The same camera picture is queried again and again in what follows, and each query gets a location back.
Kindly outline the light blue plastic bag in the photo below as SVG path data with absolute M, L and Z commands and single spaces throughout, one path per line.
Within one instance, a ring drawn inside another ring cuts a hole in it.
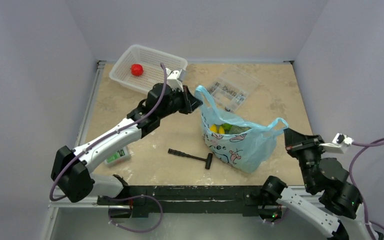
M 276 148 L 277 137 L 289 128 L 289 124 L 281 117 L 264 126 L 222 110 L 202 85 L 196 87 L 194 96 L 202 102 L 208 102 L 208 105 L 199 107 L 200 127 L 206 146 L 223 163 L 242 172 L 252 173 L 268 160 Z M 211 130 L 213 125 L 221 127 L 223 124 L 246 130 L 238 133 L 228 130 L 225 134 Z

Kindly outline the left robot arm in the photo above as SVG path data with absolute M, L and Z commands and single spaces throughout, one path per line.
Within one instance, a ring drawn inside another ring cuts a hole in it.
M 65 145 L 57 150 L 51 171 L 50 200 L 62 199 L 54 196 L 55 188 L 59 188 L 72 203 L 88 196 L 105 196 L 118 205 L 126 203 L 127 182 L 116 174 L 96 175 L 94 170 L 116 151 L 157 129 L 163 118 L 174 113 L 191 114 L 202 104 L 186 85 L 174 88 L 164 83 L 155 84 L 147 97 L 115 127 L 73 149 Z

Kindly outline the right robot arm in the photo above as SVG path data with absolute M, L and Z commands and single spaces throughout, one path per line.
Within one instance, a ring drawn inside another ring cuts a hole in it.
M 354 140 L 337 133 L 326 143 L 320 135 L 305 135 L 291 128 L 284 129 L 285 150 L 298 160 L 305 191 L 321 193 L 318 201 L 323 211 L 276 176 L 269 176 L 260 189 L 262 205 L 280 204 L 294 211 L 316 227 L 328 240 L 382 240 L 367 217 L 364 198 L 359 189 L 348 181 L 351 173 L 333 157 L 322 157 L 325 152 L 345 153 Z

